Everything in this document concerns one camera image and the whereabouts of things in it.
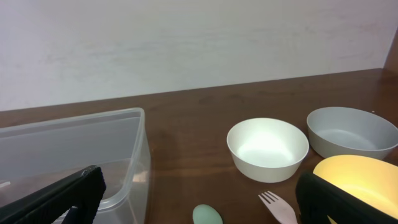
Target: translucent storage box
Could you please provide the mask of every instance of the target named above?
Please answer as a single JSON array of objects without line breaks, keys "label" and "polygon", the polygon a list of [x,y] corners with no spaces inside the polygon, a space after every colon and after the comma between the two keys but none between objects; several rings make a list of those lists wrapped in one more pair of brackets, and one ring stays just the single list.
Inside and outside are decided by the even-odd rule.
[{"label": "translucent storage box", "polygon": [[0,129],[0,207],[98,165],[106,191],[94,223],[144,223],[150,181],[144,123],[144,110],[133,108]]}]

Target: white wall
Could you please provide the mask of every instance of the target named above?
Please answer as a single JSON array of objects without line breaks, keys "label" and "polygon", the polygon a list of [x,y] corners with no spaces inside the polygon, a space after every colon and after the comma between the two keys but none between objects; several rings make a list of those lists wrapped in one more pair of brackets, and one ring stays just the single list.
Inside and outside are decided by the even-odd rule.
[{"label": "white wall", "polygon": [[2,0],[0,110],[383,66],[397,0]]}]

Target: plastic fork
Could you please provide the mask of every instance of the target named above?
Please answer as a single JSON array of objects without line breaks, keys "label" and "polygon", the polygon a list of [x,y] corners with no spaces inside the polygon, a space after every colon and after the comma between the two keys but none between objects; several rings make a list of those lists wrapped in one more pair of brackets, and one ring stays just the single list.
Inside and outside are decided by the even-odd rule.
[{"label": "plastic fork", "polygon": [[259,195],[260,199],[281,224],[297,224],[293,208],[278,195],[268,191]]}]

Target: table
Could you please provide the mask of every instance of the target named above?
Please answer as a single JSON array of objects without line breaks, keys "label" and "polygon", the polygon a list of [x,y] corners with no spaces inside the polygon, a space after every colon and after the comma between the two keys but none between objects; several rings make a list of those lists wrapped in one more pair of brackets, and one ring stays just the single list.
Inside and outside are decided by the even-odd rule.
[{"label": "table", "polygon": [[[215,208],[225,223],[277,223],[257,194],[270,190],[299,213],[297,179],[322,158],[311,149],[293,177],[264,184],[235,168],[226,135],[236,123],[257,117],[284,120],[307,134],[307,115],[326,106],[373,111],[398,126],[398,75],[372,69],[3,111],[0,127],[144,108],[152,154],[146,223],[192,223],[192,210],[201,203]],[[398,165],[398,151],[385,161]]]}]

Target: gray bowl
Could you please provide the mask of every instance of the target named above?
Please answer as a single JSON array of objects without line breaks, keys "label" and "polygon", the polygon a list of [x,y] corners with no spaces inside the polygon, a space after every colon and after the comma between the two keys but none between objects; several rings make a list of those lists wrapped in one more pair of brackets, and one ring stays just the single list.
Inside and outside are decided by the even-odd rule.
[{"label": "gray bowl", "polygon": [[307,117],[312,148],[322,157],[359,155],[384,159],[398,146],[398,129],[389,121],[365,111],[328,107]]}]

